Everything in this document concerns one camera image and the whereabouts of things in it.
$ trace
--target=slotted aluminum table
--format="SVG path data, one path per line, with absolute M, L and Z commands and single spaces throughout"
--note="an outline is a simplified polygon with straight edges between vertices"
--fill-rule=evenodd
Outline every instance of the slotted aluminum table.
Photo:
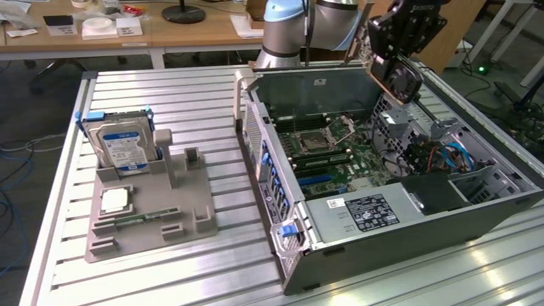
M 81 81 L 74 110 L 150 105 L 157 128 L 171 129 L 171 153 L 198 146 L 219 231 L 87 264 L 95 156 L 71 123 L 21 305 L 544 305 L 542 205 L 465 245 L 282 296 L 233 130 L 237 68 L 103 72 Z

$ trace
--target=blue latch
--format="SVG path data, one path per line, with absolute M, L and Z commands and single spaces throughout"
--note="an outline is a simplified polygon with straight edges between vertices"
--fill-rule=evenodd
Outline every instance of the blue latch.
M 262 155 L 262 164 L 266 164 L 267 161 L 267 152 Z
M 279 227 L 279 235 L 282 238 L 294 236 L 298 233 L 294 224 L 287 224 Z

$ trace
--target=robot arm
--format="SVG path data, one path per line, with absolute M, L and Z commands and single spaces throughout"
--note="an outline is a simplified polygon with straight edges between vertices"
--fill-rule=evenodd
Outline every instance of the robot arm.
M 267 0 L 262 49 L 255 68 L 299 66 L 298 51 L 345 50 L 359 20 L 357 0 Z
M 418 53 L 446 24 L 438 15 L 449 0 L 393 0 L 383 16 L 366 20 L 357 0 L 267 0 L 263 41 L 255 68 L 299 66 L 298 51 L 313 48 L 345 50 L 343 63 L 359 57 L 363 42 L 371 49 L 370 74 L 398 101 L 411 100 L 422 83 L 406 58 Z M 366 29 L 361 26 L 366 20 Z

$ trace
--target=floor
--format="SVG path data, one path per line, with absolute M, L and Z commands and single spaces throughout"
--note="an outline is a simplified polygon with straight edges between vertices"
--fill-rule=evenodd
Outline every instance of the floor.
M 489 24 L 489 19 L 474 23 L 466 35 L 467 41 L 477 41 L 486 24 Z M 493 48 L 494 43 L 506 30 L 505 27 L 498 28 L 485 46 L 486 51 Z M 544 47 L 523 37 L 517 38 L 514 45 L 519 46 L 519 48 L 510 48 L 506 51 L 501 60 L 502 71 L 493 70 L 485 79 L 489 82 L 501 80 L 509 83 L 514 90 L 522 94 L 526 89 L 517 84 L 542 56 Z M 255 52 L 241 52 L 243 61 L 254 60 L 255 54 Z M 114 57 L 81 59 L 81 63 L 87 69 L 97 71 L 150 69 L 150 60 L 145 55 L 134 55 L 126 58 L 127 63 L 123 65 L 117 63 Z M 475 60 L 474 65 L 485 58 L 486 55 L 482 54 Z M 231 52 L 227 60 L 225 52 L 199 54 L 199 58 L 195 58 L 194 54 L 174 54 L 167 55 L 165 60 L 167 67 L 213 66 L 227 64 L 227 62 L 230 64 L 237 63 Z M 43 93 L 39 96 L 33 96 L 27 91 L 27 81 L 49 61 L 37 61 L 35 63 L 35 69 L 26 69 L 22 61 L 0 62 L 0 71 L 2 71 L 0 72 L 0 109 L 2 110 L 0 112 L 0 143 L 10 140 L 30 140 L 45 135 L 62 133 L 66 130 L 78 88 L 79 73 L 70 66 L 62 67 L 42 80 L 41 87 L 43 88 Z M 446 70 L 442 73 L 442 78 L 461 94 L 485 85 L 482 81 L 470 78 L 455 69 Z M 491 92 L 491 88 L 486 89 L 470 95 L 470 98 L 491 105 L 495 103 L 495 97 Z M 538 95 L 538 101 L 544 100 L 542 91 L 538 92 Z M 46 140 L 39 146 L 35 146 L 35 149 L 53 147 L 61 141 L 61 138 Z M 10 154 L 10 156 L 26 158 L 27 152 L 22 151 L 17 154 Z M 6 190 L 10 202 L 15 205 L 19 213 L 29 249 L 14 268 L 3 275 L 0 275 L 0 306 L 17 305 L 19 299 L 58 156 L 58 150 L 34 153 L 31 156 L 31 172 L 19 184 Z M 19 162 L 0 159 L 1 178 L 10 173 Z M 7 216 L 0 219 L 0 233 L 6 227 L 7 220 Z M 15 223 L 13 223 L 5 236 L 0 239 L 0 271 L 2 267 L 7 266 L 17 259 L 22 245 L 19 231 L 17 230 Z

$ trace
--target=blue cable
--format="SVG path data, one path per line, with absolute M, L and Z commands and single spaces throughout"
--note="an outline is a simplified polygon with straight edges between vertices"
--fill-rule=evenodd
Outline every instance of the blue cable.
M 13 160 L 13 161 L 23 161 L 23 162 L 27 164 L 26 172 L 23 173 L 23 175 L 22 175 L 17 180 L 14 180 L 13 182 L 10 182 L 10 184 L 7 184 L 7 185 L 3 186 L 3 187 L 0 187 L 0 190 L 5 191 L 5 190 L 7 190 L 9 188 L 11 188 L 15 184 L 18 184 L 23 179 L 26 179 L 27 175 L 29 175 L 30 172 L 31 172 L 31 161 L 30 161 L 27 158 L 10 157 L 10 156 L 2 155 L 2 154 L 0 154 L 0 157 L 1 157 L 1 158 L 5 158 L 5 159 L 9 159 L 9 160 Z M 14 218 L 14 222 L 17 223 L 17 227 L 18 227 L 18 231 L 19 231 L 19 236 L 21 236 L 21 239 L 22 239 L 22 251 L 21 251 L 21 253 L 19 253 L 19 255 L 18 255 L 18 258 L 10 263 L 9 266 L 6 266 L 6 267 L 0 271 L 0 277 L 1 277 L 2 274 L 6 273 L 6 271 L 9 271 L 9 269 L 10 269 L 15 264 L 18 264 L 18 262 L 19 262 L 21 260 L 23 260 L 23 257 L 26 256 L 26 252 L 27 252 L 27 243 L 26 243 L 26 235 L 23 234 L 22 222 L 21 222 L 21 219 L 19 219 L 19 215 L 18 215 L 18 210 L 17 210 L 17 208 L 14 207 L 14 205 L 13 205 L 11 203 L 9 203 L 7 199 L 5 199 L 5 201 L 0 201 L 0 204 L 2 204 L 2 206 L 5 206 L 7 210 L 10 210 L 10 213 L 11 213 L 13 218 Z
M 11 161 L 25 161 L 26 164 L 27 164 L 26 172 L 23 173 L 23 175 L 17 180 L 10 182 L 10 184 L 7 184 L 6 186 L 0 187 L 0 189 L 5 191 L 5 190 L 11 188 L 15 184 L 18 184 L 21 181 L 23 181 L 26 179 L 27 175 L 31 172 L 31 161 L 29 159 L 26 159 L 26 158 L 10 157 L 10 156 L 2 155 L 2 154 L 0 154 L 0 157 L 5 158 L 5 159 L 10 159 Z
M 1 204 L 3 204 L 6 207 L 10 208 L 11 214 L 14 216 L 14 221 L 17 223 L 18 226 L 18 230 L 19 230 L 19 236 L 22 239 L 22 252 L 18 255 L 18 258 L 10 263 L 9 266 L 6 266 L 1 271 L 0 271 L 0 276 L 2 276 L 3 273 L 6 273 L 6 271 L 10 269 L 11 266 L 14 266 L 15 264 L 18 264 L 18 262 L 23 259 L 23 257 L 26 256 L 26 235 L 23 234 L 23 228 L 22 228 L 22 222 L 19 220 L 19 216 L 18 216 L 18 211 L 17 208 L 5 201 L 0 201 Z
M 465 156 L 465 159 L 467 161 L 467 168 L 469 168 L 470 172 L 474 171 L 474 164 L 471 163 L 470 155 L 467 154 L 467 151 L 465 150 L 465 148 L 462 148 L 461 145 L 458 143 L 454 143 L 454 142 L 447 143 L 446 147 L 453 147 L 454 149 L 457 149 L 462 153 L 462 155 Z M 443 157 L 446 164 L 451 168 L 454 168 L 455 164 L 453 163 L 453 161 L 449 160 L 445 148 L 441 148 L 441 156 Z

